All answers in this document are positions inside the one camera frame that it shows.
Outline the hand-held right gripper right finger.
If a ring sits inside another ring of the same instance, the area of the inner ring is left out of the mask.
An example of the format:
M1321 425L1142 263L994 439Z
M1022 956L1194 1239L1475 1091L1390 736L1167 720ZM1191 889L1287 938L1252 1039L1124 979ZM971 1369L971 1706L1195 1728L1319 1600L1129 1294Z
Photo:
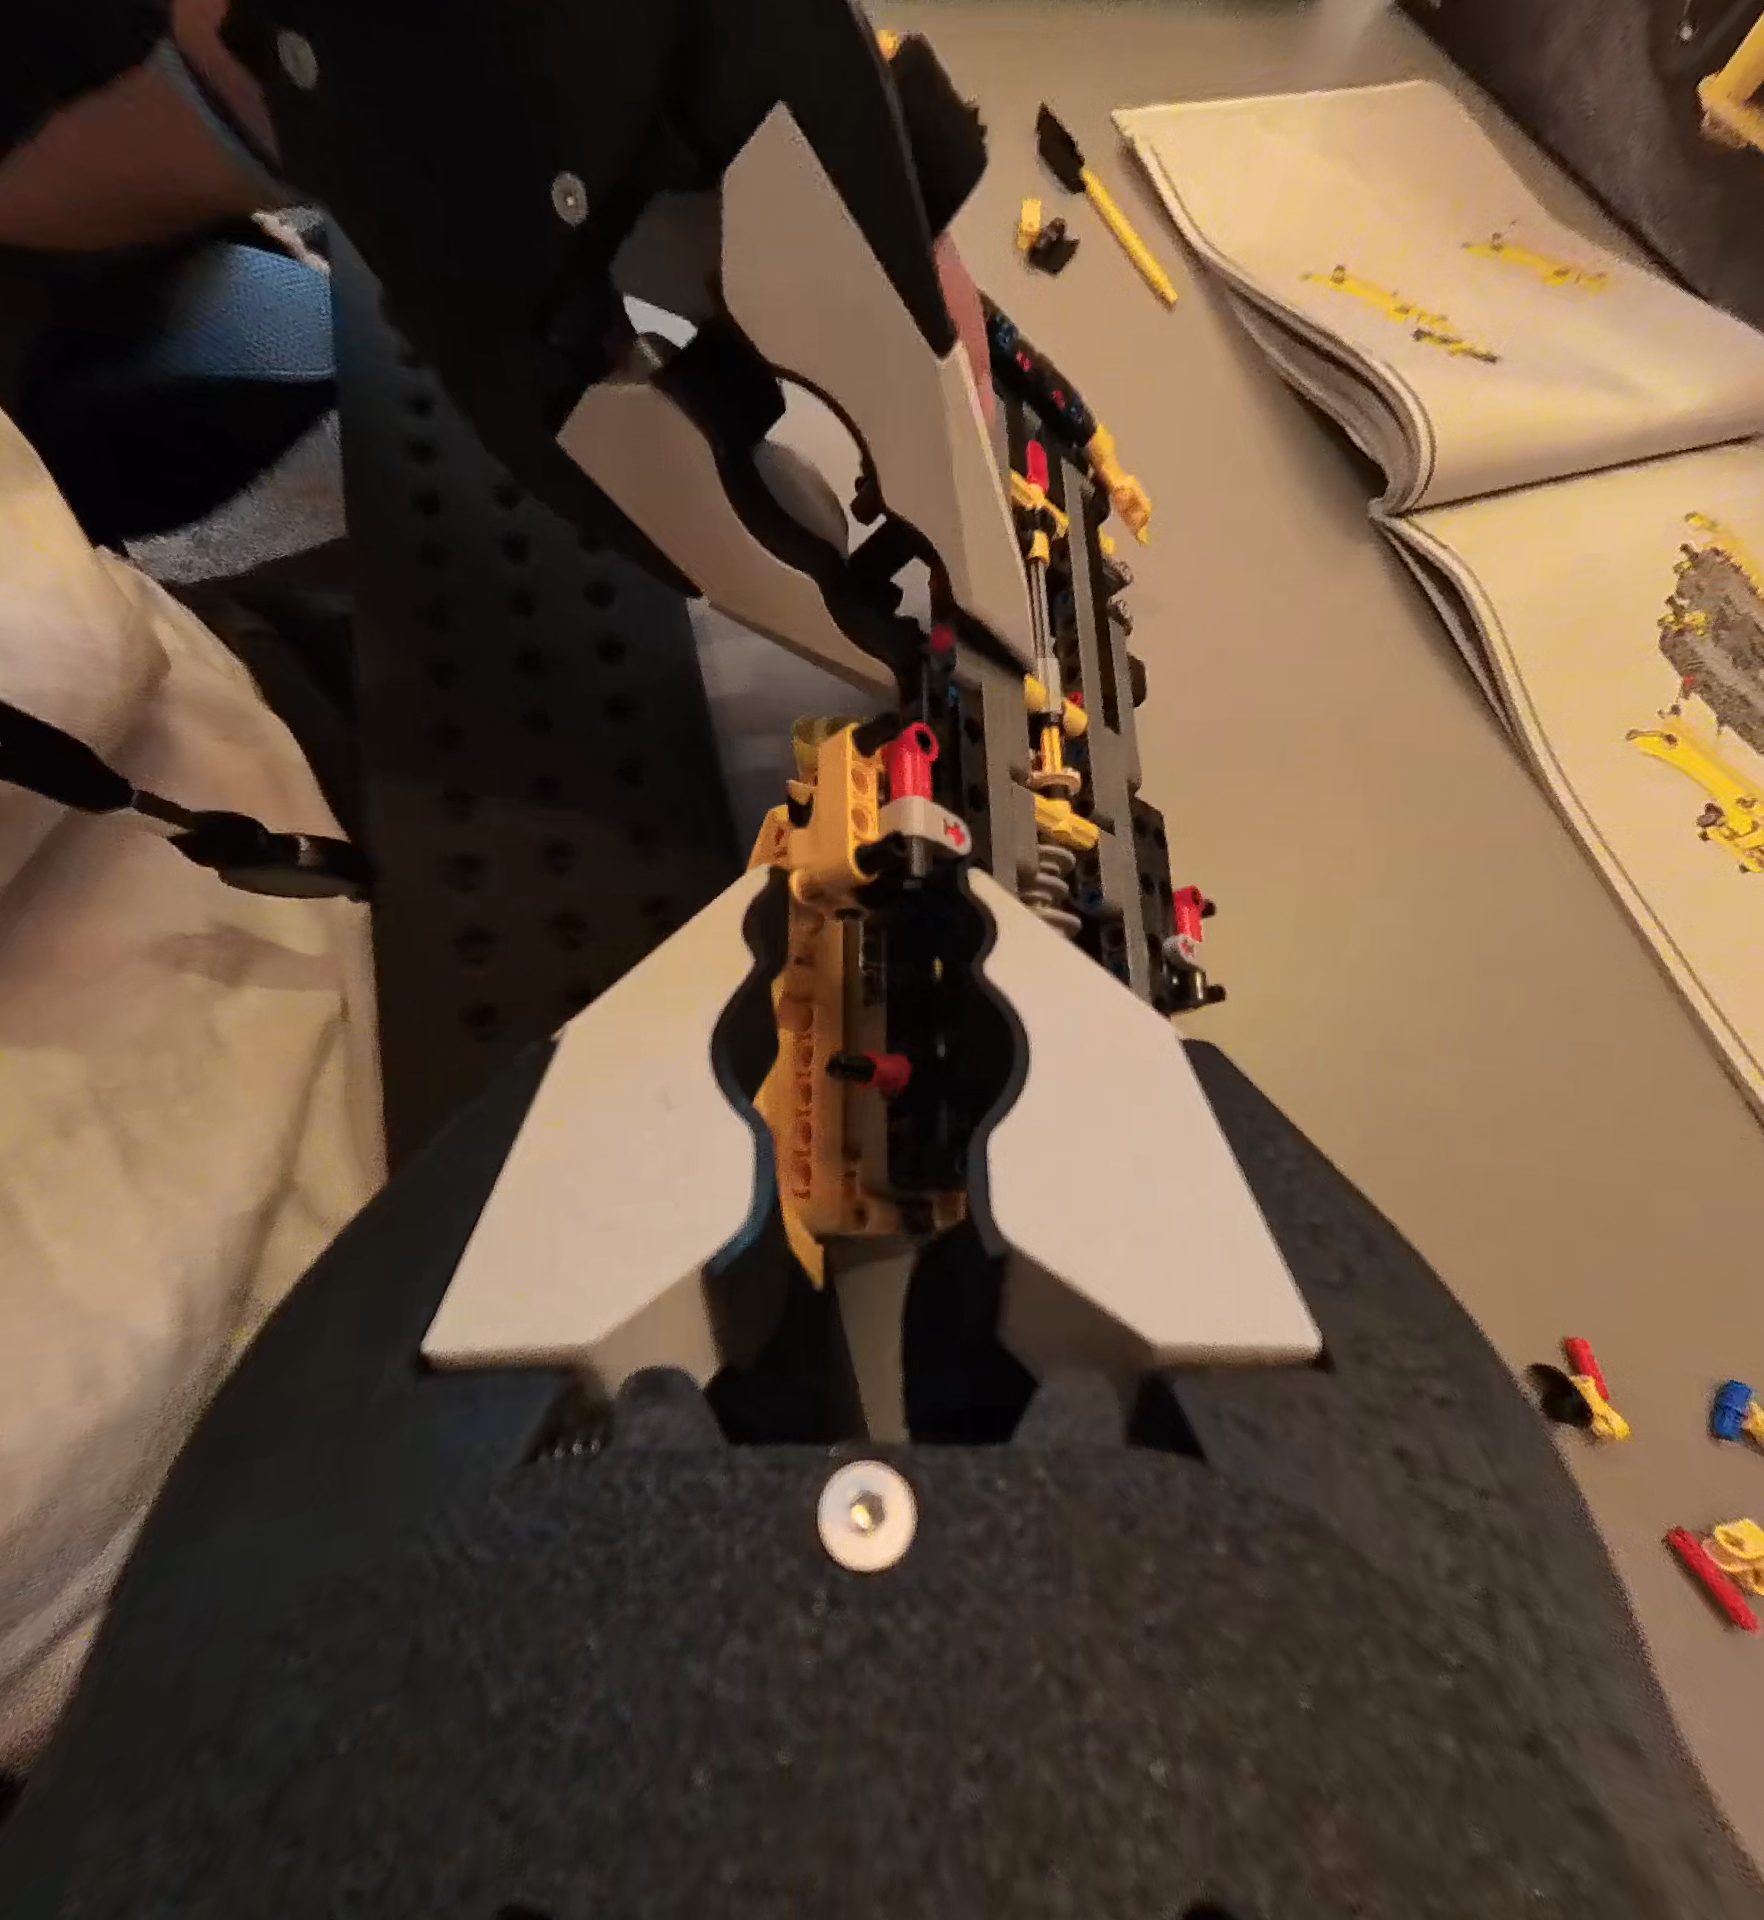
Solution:
M992 876L965 876L985 1013L963 1225L902 1301L905 1439L997 1447L1057 1404L1126 1437L1206 1372L1326 1336L1180 1034Z

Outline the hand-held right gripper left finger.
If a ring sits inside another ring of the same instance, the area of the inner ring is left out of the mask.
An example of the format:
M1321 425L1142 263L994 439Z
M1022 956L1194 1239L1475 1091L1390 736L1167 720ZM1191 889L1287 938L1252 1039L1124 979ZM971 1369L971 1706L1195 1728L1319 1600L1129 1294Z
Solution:
M755 1109L788 937L788 879L749 870L555 1033L422 1336L427 1372L614 1398L677 1371L730 1439L822 1439L822 1303Z

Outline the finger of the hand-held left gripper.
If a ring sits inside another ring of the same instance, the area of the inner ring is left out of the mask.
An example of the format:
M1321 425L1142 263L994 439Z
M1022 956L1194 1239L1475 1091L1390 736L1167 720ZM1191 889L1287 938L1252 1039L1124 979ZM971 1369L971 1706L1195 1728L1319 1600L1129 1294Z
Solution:
M722 177L719 296L776 372L846 419L884 509L933 551L953 607L1030 671L1009 471L965 351L928 344L786 106Z
M894 700L892 668L843 633L822 591L817 575L848 559L848 523L808 460L768 444L727 493L697 422L653 382L629 376L589 387L558 448L696 599L848 686Z

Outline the yellow beam assembly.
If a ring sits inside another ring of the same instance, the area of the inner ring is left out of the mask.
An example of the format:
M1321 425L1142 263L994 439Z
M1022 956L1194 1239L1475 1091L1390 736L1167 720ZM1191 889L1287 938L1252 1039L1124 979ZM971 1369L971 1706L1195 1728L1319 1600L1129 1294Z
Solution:
M951 985L925 876L858 872L879 801L879 746L919 720L811 719L798 772L747 869L780 879L788 920L771 988L773 1067L753 1097L776 1149L788 1251L811 1291L848 1242L917 1242L965 1214L965 1141L945 1064Z

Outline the yellow toy car model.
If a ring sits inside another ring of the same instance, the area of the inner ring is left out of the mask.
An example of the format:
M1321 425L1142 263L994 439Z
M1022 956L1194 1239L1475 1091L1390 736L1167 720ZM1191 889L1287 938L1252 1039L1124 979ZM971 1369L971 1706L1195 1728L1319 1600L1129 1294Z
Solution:
M1133 572L1109 523L1146 542L1151 500L1074 384L997 302L981 296L981 311L1036 664L1014 685L997 664L971 662L949 633L932 633L917 693L900 714L879 714L933 728L935 799L971 834L973 854L928 892L990 875L1153 1015L1217 1005L1224 991L1204 956L1213 904L1172 882L1162 817L1140 799L1133 714L1147 677L1128 647ZM985 1018L963 1006L963 964L947 958L935 902L949 975L942 1059L963 1124Z

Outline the grey desk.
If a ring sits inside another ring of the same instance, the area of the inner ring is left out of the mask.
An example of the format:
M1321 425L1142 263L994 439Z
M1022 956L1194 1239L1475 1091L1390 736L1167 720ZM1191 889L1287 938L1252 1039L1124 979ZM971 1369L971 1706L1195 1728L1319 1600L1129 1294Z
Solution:
M1634 1428L1566 1437L1674 1720L1764 1877L1759 1633L1664 1535L1764 1525L1764 1130L1566 832L1422 588L1374 471L1265 362L1114 135L1124 106L1431 81L1553 216L1638 247L1395 5L869 5L921 34L990 136L953 236L1114 431L1153 502L1132 548L1137 740L1175 870L1217 902L1230 1059L1413 1244L1513 1371L1588 1338ZM1173 278L1165 308L1038 158L1045 102ZM1014 247L1024 199L1079 251Z

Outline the person's left hand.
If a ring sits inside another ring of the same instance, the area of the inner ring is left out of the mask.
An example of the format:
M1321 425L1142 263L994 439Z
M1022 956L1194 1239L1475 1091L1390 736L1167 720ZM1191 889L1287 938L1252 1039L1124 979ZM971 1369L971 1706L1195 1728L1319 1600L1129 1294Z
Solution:
M0 160L0 247L158 247L294 204L174 43L59 108Z

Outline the black-tipped yellow tool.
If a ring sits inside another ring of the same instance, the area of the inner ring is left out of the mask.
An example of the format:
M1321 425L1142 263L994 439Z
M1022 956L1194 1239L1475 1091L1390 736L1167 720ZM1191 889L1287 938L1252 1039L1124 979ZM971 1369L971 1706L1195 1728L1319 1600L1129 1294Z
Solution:
M1169 273L1133 228L1124 206L1105 180L1087 165L1071 131L1047 102L1036 108L1038 162L1047 177L1070 196L1079 196L1124 252L1133 274L1153 294L1162 308L1175 308L1180 294Z

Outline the blue textured cushion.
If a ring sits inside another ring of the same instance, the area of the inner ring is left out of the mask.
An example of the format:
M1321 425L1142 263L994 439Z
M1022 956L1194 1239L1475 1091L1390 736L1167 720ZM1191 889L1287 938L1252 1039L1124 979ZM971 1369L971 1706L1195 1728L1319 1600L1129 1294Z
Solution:
M267 466L334 408L329 278L239 231L50 280L17 421L40 444Z

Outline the person's white shirt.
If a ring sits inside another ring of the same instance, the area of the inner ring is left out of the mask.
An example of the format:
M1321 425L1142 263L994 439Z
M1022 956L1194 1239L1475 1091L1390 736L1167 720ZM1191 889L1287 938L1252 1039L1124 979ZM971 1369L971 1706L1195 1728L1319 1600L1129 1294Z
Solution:
M337 822L242 660L92 548L0 411L0 699L165 801ZM0 1773L186 1434L385 1175L367 914L0 784Z

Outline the open instruction booklet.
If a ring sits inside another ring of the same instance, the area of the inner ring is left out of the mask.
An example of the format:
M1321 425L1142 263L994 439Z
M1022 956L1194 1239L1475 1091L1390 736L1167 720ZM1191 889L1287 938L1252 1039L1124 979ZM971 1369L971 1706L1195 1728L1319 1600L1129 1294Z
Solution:
M1112 123L1764 1123L1764 337L1439 85Z

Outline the scatter of small bricks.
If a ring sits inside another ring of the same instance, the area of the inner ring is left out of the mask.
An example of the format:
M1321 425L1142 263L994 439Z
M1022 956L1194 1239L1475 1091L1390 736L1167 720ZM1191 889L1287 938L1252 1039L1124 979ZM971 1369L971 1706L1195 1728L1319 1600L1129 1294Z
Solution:
M1523 1380L1550 1424L1581 1434L1598 1449L1632 1443L1636 1428L1618 1404L1590 1340L1566 1336L1560 1359L1530 1362ZM1710 1391L1703 1428L1710 1443L1764 1461L1764 1404L1749 1382L1734 1376L1718 1380ZM1674 1527L1662 1535L1662 1549L1725 1628L1749 1637L1761 1633L1764 1525L1735 1516L1708 1527Z

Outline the toy car set box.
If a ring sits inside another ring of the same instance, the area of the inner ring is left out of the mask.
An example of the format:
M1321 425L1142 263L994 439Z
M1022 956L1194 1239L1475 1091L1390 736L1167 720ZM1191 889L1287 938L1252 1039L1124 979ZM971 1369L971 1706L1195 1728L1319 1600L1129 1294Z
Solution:
M1706 300L1764 334L1764 2L1403 2Z

